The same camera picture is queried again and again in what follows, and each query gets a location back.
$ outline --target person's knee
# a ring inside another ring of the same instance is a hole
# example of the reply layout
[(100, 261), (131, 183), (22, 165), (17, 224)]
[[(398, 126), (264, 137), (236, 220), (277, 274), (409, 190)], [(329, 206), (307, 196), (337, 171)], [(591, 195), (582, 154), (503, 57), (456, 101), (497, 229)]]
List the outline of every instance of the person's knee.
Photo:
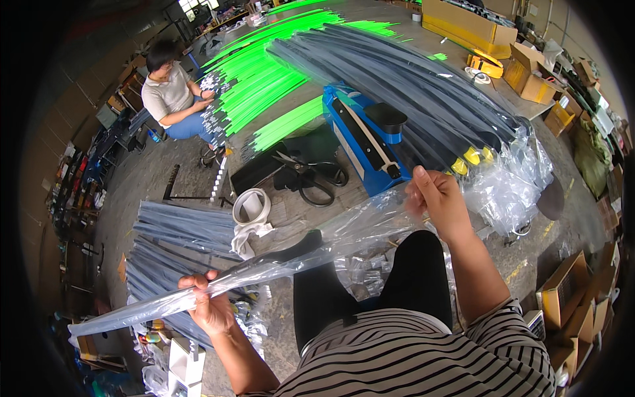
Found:
[(404, 241), (399, 244), (399, 247), (409, 246), (421, 250), (429, 250), (430, 248), (441, 248), (441, 242), (439, 238), (428, 230), (417, 230), (412, 232)]

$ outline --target black-and-white striped shirt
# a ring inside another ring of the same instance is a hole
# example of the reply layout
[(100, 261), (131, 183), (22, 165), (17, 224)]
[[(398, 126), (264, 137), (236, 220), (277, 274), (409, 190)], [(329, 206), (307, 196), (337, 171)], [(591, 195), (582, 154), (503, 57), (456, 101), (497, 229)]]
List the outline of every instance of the black-and-white striped shirt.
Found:
[(551, 396), (554, 370), (516, 299), (462, 335), (405, 309), (337, 321), (304, 349), (298, 370), (274, 391), (245, 396)]

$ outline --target scissors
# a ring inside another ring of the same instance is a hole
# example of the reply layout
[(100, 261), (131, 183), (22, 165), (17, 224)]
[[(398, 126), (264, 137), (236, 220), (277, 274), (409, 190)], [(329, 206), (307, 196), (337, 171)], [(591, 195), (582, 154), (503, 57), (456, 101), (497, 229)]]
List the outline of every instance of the scissors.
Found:
[[(307, 176), (306, 175), (307, 171), (313, 171), (315, 176), (319, 175), (323, 180), (327, 181), (327, 183), (329, 183), (331, 185), (334, 185), (334, 186), (337, 186), (337, 187), (344, 186), (349, 181), (349, 176), (348, 176), (348, 174), (346, 174), (346, 171), (344, 171), (344, 169), (339, 164), (337, 164), (337, 163), (335, 163), (333, 161), (318, 161), (317, 163), (307, 163), (307, 164), (305, 164), (305, 163), (301, 163), (299, 161), (296, 161), (296, 160), (290, 158), (289, 156), (285, 155), (284, 153), (280, 153), (279, 151), (276, 151), (276, 153), (278, 153), (279, 157), (278, 156), (271, 156), (271, 157), (273, 157), (274, 159), (280, 161), (282, 164), (284, 164), (288, 168), (291, 168), (293, 171), (295, 171), (298, 174), (298, 179), (299, 179), (299, 182), (300, 182), (298, 190), (300, 191), (300, 196), (309, 205), (312, 205), (312, 206), (315, 206), (315, 207), (327, 207), (327, 206), (330, 206), (335, 201), (335, 196), (326, 187), (324, 187), (323, 185), (313, 181), (312, 177)], [(334, 178), (331, 178), (331, 177), (325, 175), (322, 171), (320, 171), (319, 166), (323, 166), (323, 165), (337, 167), (337, 171), (335, 172), (335, 177)], [(326, 193), (328, 195), (329, 200), (320, 203), (320, 202), (313, 201), (313, 200), (309, 199), (304, 194), (304, 186), (305, 185), (308, 185), (309, 187), (317, 187), (319, 190), (323, 191), (324, 193)]]

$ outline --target black pants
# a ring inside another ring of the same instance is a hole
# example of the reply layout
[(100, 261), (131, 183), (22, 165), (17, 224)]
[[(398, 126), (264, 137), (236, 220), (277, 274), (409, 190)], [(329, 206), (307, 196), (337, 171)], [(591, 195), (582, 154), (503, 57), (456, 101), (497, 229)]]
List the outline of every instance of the black pants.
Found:
[[(390, 307), (430, 314), (452, 329), (443, 249), (433, 233), (414, 232), (397, 248), (392, 271), (375, 309)], [(362, 311), (337, 278), (332, 262), (294, 275), (293, 312), (298, 352), (329, 324)]]

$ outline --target black scissors handle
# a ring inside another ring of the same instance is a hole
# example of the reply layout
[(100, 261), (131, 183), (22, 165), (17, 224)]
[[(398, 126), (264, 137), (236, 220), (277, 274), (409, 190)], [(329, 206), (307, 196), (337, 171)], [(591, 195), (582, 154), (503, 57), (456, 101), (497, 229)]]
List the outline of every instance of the black scissors handle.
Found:
[[(307, 184), (311, 185), (312, 187), (315, 187), (321, 191), (323, 191), (324, 193), (326, 193), (329, 197), (328, 201), (319, 203), (317, 201), (313, 201), (311, 199), (309, 199), (305, 194), (304, 194), (304, 188), (302, 187), (302, 184), (306, 182)], [(333, 195), (333, 193), (331, 193), (327, 188), (325, 188), (324, 186), (313, 182), (311, 179), (309, 178), (305, 178), (300, 176), (300, 188), (298, 189), (300, 191), (300, 196), (302, 197), (302, 199), (308, 204), (308, 205), (312, 205), (314, 207), (328, 207), (331, 204), (333, 204), (333, 202), (335, 201), (335, 196)]]
[[(322, 179), (327, 181), (329, 184), (337, 187), (345, 186), (349, 182), (349, 174), (346, 173), (344, 168), (340, 166), (338, 163), (334, 163), (332, 161), (320, 161), (318, 163), (309, 163), (307, 164), (309, 168), (311, 168), (315, 173), (317, 173)], [(335, 178), (327, 177), (322, 171), (319, 170), (319, 166), (321, 165), (330, 165), (337, 167), (337, 172), (335, 173)]]

